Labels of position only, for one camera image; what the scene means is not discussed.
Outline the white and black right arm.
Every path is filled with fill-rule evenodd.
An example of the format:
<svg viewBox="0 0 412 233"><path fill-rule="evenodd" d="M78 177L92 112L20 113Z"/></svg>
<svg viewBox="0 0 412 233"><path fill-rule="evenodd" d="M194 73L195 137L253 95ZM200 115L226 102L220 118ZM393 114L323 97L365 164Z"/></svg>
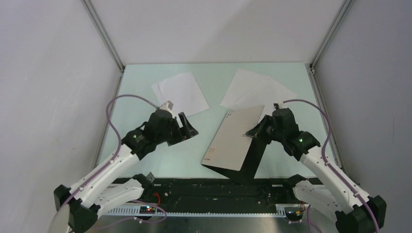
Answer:
<svg viewBox="0 0 412 233"><path fill-rule="evenodd" d="M279 142L284 151L301 162L322 182L326 191L300 175L289 177L282 195L285 201L301 200L328 217L340 233L376 233L383 226L387 204L381 196L372 197L331 163L320 142L309 132L299 130L289 108L266 115L246 136L265 144Z"/></svg>

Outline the black folder with beige cover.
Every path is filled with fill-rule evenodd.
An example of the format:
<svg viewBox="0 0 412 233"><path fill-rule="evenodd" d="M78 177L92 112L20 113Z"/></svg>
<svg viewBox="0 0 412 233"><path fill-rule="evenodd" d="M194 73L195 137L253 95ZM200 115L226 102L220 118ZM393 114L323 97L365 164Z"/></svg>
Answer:
<svg viewBox="0 0 412 233"><path fill-rule="evenodd" d="M246 132L258 124L263 105L230 109L209 148L201 165L238 184L253 182L266 144L246 136Z"/></svg>

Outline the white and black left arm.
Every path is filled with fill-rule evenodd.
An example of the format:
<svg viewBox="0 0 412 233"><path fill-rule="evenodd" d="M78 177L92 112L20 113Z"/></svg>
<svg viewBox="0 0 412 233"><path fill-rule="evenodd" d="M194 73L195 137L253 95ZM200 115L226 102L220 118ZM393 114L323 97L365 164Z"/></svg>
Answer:
<svg viewBox="0 0 412 233"><path fill-rule="evenodd" d="M85 233L109 210L126 202L153 198L153 181L137 174L123 185L109 185L132 165L142 161L160 144L172 146L197 136L199 132L186 115L174 115L169 108L157 108L139 127L129 131L116 150L89 174L70 187L58 186L53 194L57 210L69 207L68 226L73 233Z"/></svg>

